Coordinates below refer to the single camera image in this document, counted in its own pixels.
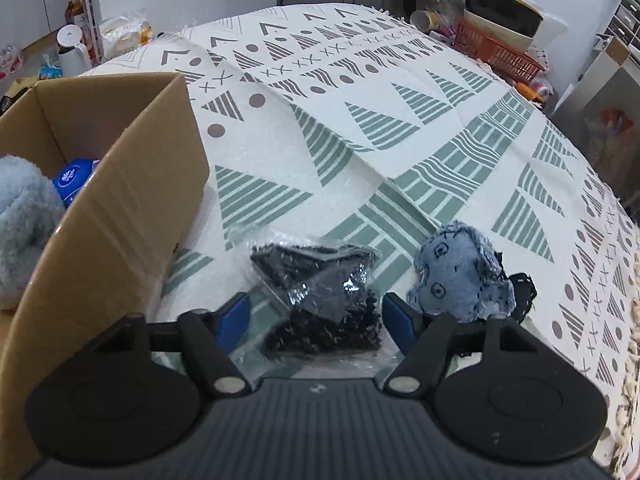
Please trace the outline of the brown cardboard box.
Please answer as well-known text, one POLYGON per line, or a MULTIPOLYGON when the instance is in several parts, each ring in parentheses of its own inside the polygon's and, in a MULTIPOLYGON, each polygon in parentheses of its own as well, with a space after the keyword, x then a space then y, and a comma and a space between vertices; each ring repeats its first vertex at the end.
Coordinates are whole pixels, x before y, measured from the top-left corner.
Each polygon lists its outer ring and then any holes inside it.
POLYGON ((40 459, 25 422, 27 396, 89 340, 158 297, 209 166, 177 73, 38 82, 2 116, 1 151, 49 178, 75 159, 96 162, 21 301, 1 318, 1 474, 17 479, 40 459))

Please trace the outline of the black and cream bowl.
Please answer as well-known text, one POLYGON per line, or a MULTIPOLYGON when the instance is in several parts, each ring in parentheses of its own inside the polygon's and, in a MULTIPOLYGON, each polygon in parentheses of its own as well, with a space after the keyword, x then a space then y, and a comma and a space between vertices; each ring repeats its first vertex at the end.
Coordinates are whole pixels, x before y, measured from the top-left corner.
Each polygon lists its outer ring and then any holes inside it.
POLYGON ((534 41, 542 14, 524 0, 465 0, 464 20, 518 52, 534 41))

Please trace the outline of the red plastic basket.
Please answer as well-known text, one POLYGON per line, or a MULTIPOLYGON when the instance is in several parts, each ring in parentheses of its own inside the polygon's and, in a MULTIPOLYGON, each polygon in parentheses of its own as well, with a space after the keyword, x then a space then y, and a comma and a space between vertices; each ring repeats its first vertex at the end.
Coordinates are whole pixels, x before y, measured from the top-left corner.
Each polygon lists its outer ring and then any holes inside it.
POLYGON ((523 84, 529 84, 542 72, 542 66, 533 58, 492 38, 463 18, 457 20, 454 48, 469 58, 488 64, 500 76, 523 84))

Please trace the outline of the grey fluffy plush toy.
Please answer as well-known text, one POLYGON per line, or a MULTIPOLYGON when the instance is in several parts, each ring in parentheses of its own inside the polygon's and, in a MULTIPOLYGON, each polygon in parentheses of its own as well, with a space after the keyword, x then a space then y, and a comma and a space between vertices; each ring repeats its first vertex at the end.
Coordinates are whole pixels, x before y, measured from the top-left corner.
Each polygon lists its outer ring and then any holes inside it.
POLYGON ((1 157, 1 309, 20 303, 65 207, 52 181, 28 160, 1 157))

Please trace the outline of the yellow white snack bag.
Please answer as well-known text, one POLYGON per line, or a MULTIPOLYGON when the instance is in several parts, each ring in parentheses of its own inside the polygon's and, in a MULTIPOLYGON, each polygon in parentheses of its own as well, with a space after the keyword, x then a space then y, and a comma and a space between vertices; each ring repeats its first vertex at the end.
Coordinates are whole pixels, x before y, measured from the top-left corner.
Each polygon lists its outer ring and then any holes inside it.
POLYGON ((153 39, 153 29, 143 14, 124 14, 99 26, 103 56, 106 60, 145 46, 153 39))

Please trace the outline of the white kettle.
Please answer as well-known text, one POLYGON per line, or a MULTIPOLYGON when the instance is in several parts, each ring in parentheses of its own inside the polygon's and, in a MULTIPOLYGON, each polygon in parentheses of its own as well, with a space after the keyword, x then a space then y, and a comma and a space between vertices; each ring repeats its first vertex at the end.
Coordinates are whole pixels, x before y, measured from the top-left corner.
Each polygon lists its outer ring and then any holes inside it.
POLYGON ((91 70, 91 58, 84 34, 76 25, 65 25, 56 34, 58 60, 64 77, 76 77, 91 70))

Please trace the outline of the blue tissue pack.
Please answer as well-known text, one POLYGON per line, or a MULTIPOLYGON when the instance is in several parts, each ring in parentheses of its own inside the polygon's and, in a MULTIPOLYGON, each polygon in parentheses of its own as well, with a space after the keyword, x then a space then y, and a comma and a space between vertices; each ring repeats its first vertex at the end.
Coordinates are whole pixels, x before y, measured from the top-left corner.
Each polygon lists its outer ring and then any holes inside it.
POLYGON ((99 163, 99 159, 76 158, 52 180, 65 208, 73 203, 82 187, 96 171, 99 163))

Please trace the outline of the black fabric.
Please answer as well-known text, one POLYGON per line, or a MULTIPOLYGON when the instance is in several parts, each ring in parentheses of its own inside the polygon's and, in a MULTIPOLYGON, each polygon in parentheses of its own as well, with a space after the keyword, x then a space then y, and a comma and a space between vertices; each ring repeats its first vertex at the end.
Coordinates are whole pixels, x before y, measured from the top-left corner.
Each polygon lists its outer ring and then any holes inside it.
POLYGON ((250 322, 232 360, 250 382, 382 382, 398 364, 372 280, 379 250, 268 226, 234 226, 230 243, 250 285, 250 322))

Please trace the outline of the patterned white green blanket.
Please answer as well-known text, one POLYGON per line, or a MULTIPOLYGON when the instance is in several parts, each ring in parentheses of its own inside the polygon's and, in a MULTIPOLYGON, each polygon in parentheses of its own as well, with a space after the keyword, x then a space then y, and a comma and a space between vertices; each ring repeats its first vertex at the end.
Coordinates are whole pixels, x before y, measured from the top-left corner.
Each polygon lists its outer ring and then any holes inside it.
POLYGON ((164 35, 99 74, 186 78, 210 168, 200 214, 154 318, 250 295, 233 353, 266 375, 383 377, 378 353, 321 363, 262 353, 285 310, 254 273, 243 235, 373 248, 378 292, 405 295, 413 258, 461 220, 537 289, 525 326, 601 390, 608 422, 594 456, 639 474, 639 229, 573 143, 497 76, 380 11, 285 6, 164 35))

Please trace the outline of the blue denim fabric patch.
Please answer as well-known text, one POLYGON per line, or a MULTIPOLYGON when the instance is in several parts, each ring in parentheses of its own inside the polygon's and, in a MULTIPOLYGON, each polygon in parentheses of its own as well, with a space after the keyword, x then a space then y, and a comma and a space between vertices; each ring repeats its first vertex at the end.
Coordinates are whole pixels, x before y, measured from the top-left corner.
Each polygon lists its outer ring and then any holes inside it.
POLYGON ((407 302, 425 315, 448 313, 469 324, 503 314, 521 323, 537 296, 530 276, 506 274, 502 253, 477 228, 459 220, 430 236, 413 266, 418 280, 407 302))

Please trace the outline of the white desk with shelves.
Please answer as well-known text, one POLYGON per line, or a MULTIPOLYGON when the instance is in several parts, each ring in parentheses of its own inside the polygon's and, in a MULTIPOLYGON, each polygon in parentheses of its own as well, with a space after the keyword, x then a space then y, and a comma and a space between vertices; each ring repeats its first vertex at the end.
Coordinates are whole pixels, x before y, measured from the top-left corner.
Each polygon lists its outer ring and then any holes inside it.
POLYGON ((625 202, 639 195, 639 60, 613 37, 562 97, 552 122, 625 202))

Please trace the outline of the small drawer organizer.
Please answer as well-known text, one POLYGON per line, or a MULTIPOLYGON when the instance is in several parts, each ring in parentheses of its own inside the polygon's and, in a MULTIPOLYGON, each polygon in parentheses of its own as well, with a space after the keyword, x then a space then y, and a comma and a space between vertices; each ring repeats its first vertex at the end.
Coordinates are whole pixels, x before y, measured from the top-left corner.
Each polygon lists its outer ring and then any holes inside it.
POLYGON ((627 47, 640 49, 639 0, 620 0, 605 27, 608 36, 617 37, 627 47))

